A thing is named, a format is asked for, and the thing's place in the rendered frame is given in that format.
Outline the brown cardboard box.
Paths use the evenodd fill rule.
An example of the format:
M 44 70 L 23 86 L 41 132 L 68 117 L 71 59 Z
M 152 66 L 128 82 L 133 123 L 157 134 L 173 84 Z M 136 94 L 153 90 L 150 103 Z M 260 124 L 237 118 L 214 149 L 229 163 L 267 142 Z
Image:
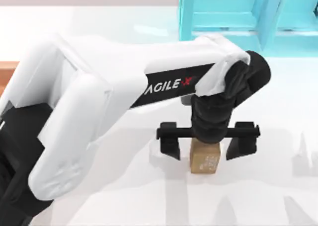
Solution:
M 215 174 L 220 156 L 220 143 L 206 144 L 192 138 L 190 145 L 191 174 Z

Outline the light blue rack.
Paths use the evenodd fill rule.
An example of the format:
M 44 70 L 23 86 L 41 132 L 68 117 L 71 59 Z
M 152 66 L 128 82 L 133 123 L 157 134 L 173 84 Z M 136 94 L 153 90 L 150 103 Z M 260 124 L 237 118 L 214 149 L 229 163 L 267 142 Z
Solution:
M 179 0 L 179 39 L 211 33 L 269 57 L 318 57 L 318 0 Z

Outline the wooden furniture piece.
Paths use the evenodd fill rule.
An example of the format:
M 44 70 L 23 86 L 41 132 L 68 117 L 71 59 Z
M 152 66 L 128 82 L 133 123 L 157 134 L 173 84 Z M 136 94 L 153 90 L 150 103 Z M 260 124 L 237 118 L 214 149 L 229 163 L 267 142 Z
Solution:
M 18 64 L 19 61 L 0 61 L 0 96 L 3 94 Z

